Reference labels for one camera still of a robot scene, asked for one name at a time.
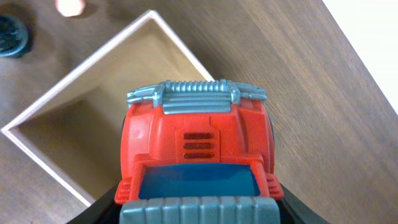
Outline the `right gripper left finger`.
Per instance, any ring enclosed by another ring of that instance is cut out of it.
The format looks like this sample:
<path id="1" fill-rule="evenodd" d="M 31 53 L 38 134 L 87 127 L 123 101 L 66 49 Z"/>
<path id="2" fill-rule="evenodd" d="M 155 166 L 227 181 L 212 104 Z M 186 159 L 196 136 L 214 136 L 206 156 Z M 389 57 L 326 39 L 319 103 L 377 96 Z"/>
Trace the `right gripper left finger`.
<path id="1" fill-rule="evenodd" d="M 121 205 L 114 202 L 118 184 L 67 224 L 119 224 Z"/>

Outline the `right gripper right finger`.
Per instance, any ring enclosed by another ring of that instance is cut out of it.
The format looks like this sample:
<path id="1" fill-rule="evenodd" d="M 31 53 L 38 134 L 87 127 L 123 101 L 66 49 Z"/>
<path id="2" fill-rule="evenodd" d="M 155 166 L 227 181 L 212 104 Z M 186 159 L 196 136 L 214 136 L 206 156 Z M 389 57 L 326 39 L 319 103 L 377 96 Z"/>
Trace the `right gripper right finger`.
<path id="1" fill-rule="evenodd" d="M 281 187 L 284 197 L 276 201 L 281 224 L 330 224 L 299 200 L 290 190 L 283 185 Z"/>

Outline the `red grey toy truck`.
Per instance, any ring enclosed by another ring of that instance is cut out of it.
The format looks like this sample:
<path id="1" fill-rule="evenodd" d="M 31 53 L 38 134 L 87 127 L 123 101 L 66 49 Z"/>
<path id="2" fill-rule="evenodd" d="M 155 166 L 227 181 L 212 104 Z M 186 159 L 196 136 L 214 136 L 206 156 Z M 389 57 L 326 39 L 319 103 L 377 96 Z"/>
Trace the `red grey toy truck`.
<path id="1" fill-rule="evenodd" d="M 127 94 L 120 223 L 280 223 L 266 91 L 231 80 Z"/>

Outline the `yellow plush duck blue scarf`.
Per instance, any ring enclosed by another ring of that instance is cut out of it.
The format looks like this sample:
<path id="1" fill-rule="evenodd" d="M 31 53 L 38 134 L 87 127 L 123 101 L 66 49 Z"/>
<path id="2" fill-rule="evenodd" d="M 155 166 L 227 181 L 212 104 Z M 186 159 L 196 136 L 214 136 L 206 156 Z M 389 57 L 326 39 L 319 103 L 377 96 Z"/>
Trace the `yellow plush duck blue scarf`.
<path id="1" fill-rule="evenodd" d="M 85 6 L 85 0 L 55 0 L 55 7 L 63 17 L 80 16 Z"/>

